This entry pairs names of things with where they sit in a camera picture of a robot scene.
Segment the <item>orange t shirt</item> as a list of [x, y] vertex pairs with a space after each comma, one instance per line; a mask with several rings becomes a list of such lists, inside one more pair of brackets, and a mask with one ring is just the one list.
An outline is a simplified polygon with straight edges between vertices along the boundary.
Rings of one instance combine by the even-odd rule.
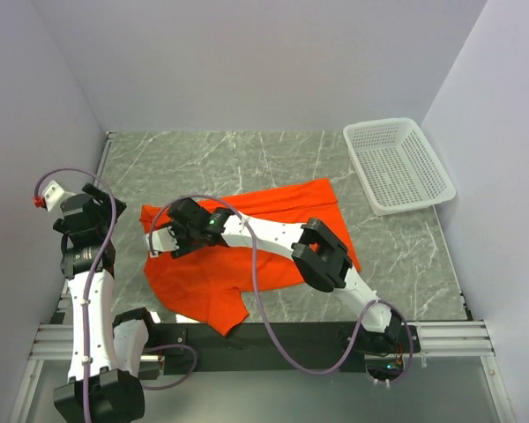
[[[321, 219], [356, 258], [337, 196], [326, 178], [227, 197], [238, 211], [260, 219], [304, 223]], [[174, 259], [169, 254], [147, 258], [144, 274], [160, 303], [225, 336], [249, 316], [242, 293], [253, 289], [248, 248], [203, 248]]]

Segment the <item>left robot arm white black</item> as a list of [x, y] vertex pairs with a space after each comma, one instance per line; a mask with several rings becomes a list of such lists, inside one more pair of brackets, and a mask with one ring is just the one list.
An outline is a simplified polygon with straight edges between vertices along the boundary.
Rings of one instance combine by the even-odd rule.
[[132, 422], [145, 415], [138, 377], [153, 319], [145, 308], [113, 316], [115, 248], [111, 242], [125, 203], [87, 183], [72, 193], [55, 181], [43, 191], [62, 235], [61, 270], [72, 304], [72, 355], [67, 383], [54, 406], [67, 422]]

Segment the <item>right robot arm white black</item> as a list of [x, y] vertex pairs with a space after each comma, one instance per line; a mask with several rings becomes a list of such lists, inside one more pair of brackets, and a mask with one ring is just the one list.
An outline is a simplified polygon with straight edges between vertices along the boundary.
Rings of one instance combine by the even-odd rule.
[[402, 319], [362, 279], [346, 244], [321, 220], [282, 223], [256, 218], [220, 201], [208, 211], [190, 197], [173, 202], [170, 221], [152, 231], [148, 245], [179, 258], [204, 247], [250, 248], [292, 261], [303, 282], [333, 293], [357, 315], [359, 332], [375, 350], [399, 343]]

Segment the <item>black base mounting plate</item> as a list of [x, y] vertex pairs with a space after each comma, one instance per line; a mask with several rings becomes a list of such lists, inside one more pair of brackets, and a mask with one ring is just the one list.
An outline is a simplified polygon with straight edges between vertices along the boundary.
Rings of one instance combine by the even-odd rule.
[[[304, 322], [273, 323], [272, 328], [288, 354], [309, 369], [334, 365], [351, 341], [355, 323]], [[393, 359], [400, 353], [421, 350], [417, 330], [409, 341], [406, 329], [400, 328], [391, 340], [384, 335], [359, 329], [353, 349], [339, 368], [342, 372], [363, 373], [365, 358]], [[202, 323], [157, 323], [147, 344], [149, 347], [178, 345], [164, 354], [164, 375], [184, 375], [193, 361], [189, 346], [197, 353], [198, 372], [273, 371], [293, 367], [277, 350], [262, 323], [241, 323], [225, 337]]]

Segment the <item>white plastic mesh basket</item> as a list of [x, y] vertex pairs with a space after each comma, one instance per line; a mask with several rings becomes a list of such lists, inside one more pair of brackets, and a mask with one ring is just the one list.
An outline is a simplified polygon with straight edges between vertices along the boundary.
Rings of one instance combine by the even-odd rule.
[[457, 191], [420, 126], [386, 118], [343, 129], [349, 156], [377, 216], [451, 201]]

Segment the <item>aluminium rail frame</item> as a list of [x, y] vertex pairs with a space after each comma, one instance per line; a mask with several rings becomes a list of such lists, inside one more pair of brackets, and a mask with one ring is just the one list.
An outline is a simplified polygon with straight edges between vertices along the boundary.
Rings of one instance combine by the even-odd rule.
[[[413, 325], [416, 353], [430, 357], [486, 357], [494, 349], [485, 323], [469, 320], [441, 225], [434, 208], [377, 217], [370, 210], [349, 158], [341, 131], [164, 131], [114, 132], [99, 165], [101, 177], [123, 197], [128, 210], [115, 231], [118, 258], [114, 315], [146, 306], [159, 313], [169, 329], [206, 330], [218, 352], [257, 353], [291, 368], [262, 324], [254, 293], [242, 294], [250, 312], [246, 323], [222, 337], [205, 324], [188, 323], [168, 311], [146, 282], [138, 216], [141, 204], [159, 204], [191, 190], [232, 195], [327, 178], [339, 200], [362, 277], [378, 294], [398, 306]], [[318, 358], [319, 347], [345, 351], [356, 316], [333, 294], [312, 292], [305, 284], [262, 292], [266, 314], [281, 344], [303, 366], [306, 354]], [[335, 326], [351, 323], [343, 348]], [[324, 330], [325, 341], [313, 331]]]

